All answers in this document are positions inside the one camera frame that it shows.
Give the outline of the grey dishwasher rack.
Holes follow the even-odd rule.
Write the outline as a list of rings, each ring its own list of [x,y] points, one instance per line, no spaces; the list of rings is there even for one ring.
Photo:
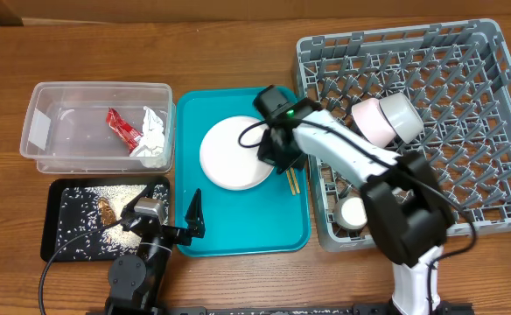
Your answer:
[[[348,123],[354,104],[405,94],[423,120],[410,143],[467,211],[452,235],[511,232],[511,56],[491,19],[301,38],[297,93]]]

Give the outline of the clear plastic bin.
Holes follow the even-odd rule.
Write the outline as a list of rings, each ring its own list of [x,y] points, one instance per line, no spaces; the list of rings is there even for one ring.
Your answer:
[[[164,122],[164,151],[158,157],[132,157],[109,127],[114,109],[137,130],[145,108]],[[19,151],[43,173],[109,174],[168,172],[172,168],[176,106],[164,83],[54,81],[33,90]]]

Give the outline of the black tray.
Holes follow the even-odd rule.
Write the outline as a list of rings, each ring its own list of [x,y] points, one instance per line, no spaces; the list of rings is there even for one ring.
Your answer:
[[[162,200],[165,204],[167,214],[170,203],[170,182],[163,176],[138,176],[138,177],[112,177],[112,178],[61,178],[50,185],[45,224],[43,228],[40,256],[44,261],[48,261],[54,252],[56,242],[56,230],[60,215],[61,194],[66,188],[73,187],[94,187],[94,186],[118,186],[118,185],[144,185],[145,187],[154,183],[154,199]]]

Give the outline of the white cup in rack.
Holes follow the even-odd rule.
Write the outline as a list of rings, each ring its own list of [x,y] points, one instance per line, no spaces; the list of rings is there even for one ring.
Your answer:
[[[340,199],[334,207],[335,223],[345,230],[360,230],[368,223],[363,201],[357,196]]]

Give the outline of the pink bowl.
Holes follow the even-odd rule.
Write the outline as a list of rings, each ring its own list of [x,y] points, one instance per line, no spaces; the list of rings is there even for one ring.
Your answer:
[[[378,99],[371,98],[353,105],[351,115],[360,133],[377,147],[386,147],[396,137]]]

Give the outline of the white tissue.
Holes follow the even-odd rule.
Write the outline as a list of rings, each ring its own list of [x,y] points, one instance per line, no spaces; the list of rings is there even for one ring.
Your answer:
[[[129,154],[133,158],[140,158],[140,162],[147,168],[160,168],[165,163],[163,157],[165,149],[165,127],[162,119],[149,107],[143,107],[142,133],[138,145]]]

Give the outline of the brown food piece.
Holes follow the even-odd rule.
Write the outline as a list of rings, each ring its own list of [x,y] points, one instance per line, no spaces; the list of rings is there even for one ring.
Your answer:
[[[100,197],[98,200],[98,209],[101,214],[101,223],[104,226],[113,224],[116,222],[116,214],[114,210],[111,208],[109,201],[104,198]]]

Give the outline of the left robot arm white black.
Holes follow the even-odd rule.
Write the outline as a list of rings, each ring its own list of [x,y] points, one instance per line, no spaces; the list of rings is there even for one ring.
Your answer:
[[[140,237],[136,253],[116,258],[108,271],[110,292],[105,314],[166,314],[158,291],[175,245],[189,246],[205,235],[202,192],[196,190],[188,207],[186,227],[164,224],[164,205],[145,188],[122,210],[122,230]]]

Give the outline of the teal plastic tray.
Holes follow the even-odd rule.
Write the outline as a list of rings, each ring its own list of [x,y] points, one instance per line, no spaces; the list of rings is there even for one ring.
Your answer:
[[[183,227],[195,191],[201,191],[206,232],[181,247],[191,257],[233,256],[301,249],[311,235],[306,171],[297,171],[299,194],[288,178],[272,172],[261,184],[230,191],[202,171],[200,145],[216,123],[232,116],[260,117],[253,105],[257,87],[199,90],[184,94],[177,105],[174,161],[175,219]]]

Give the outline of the grey bowl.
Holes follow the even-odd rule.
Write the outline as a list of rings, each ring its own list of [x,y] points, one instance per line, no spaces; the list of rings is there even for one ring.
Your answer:
[[[405,94],[392,94],[380,99],[379,104],[388,123],[406,144],[412,142],[424,130],[421,116]]]

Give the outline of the white rice pile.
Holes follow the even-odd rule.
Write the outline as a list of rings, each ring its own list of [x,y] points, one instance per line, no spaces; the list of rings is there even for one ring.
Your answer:
[[[98,209],[100,197],[109,201],[116,220],[119,220],[123,208],[144,188],[144,185],[104,185],[64,189],[59,202],[55,248],[58,249],[77,235],[104,226]],[[58,262],[113,260],[118,256],[135,253],[139,242],[139,236],[123,231],[118,225],[101,233],[80,238],[63,248],[56,260]]]

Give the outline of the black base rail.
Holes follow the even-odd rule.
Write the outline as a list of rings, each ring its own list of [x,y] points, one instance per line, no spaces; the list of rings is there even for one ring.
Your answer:
[[[205,307],[180,307],[168,311],[171,315],[396,315],[399,311],[386,304],[353,304],[343,307],[290,307],[290,308],[240,308],[207,309]]]

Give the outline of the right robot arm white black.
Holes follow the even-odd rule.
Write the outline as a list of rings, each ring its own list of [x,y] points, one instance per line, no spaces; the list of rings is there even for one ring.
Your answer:
[[[308,98],[293,103],[275,86],[253,104],[268,128],[259,160],[278,172],[301,169],[314,156],[358,189],[376,247],[393,263],[394,314],[445,314],[437,286],[437,259],[454,219],[425,157],[379,148]]]

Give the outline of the red snack wrapper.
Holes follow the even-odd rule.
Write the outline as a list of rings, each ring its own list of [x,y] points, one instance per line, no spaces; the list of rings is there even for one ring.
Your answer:
[[[115,109],[108,109],[106,123],[128,146],[129,153],[139,145],[143,134],[128,124]]]

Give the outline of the large white pink plate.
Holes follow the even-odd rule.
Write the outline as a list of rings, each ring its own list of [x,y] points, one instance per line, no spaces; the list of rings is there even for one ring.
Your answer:
[[[244,148],[238,143],[240,134],[258,122],[250,116],[232,116],[206,133],[199,147],[199,161],[214,184],[232,191],[247,190],[272,173],[274,167],[258,159],[257,147]]]

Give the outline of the wooden chopstick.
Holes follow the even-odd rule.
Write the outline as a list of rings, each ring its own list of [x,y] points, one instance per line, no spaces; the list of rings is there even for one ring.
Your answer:
[[[290,168],[290,182],[291,182],[292,193],[294,195],[300,194],[300,187],[298,184],[298,179],[297,179],[295,170],[292,168]]]
[[[286,176],[287,176],[287,179],[288,179],[288,183],[289,183],[289,186],[290,186],[291,194],[293,196],[295,196],[295,195],[297,195],[297,191],[296,191],[296,188],[295,188],[295,185],[294,185],[293,177],[291,175],[291,169],[285,171],[285,173],[286,173]]]

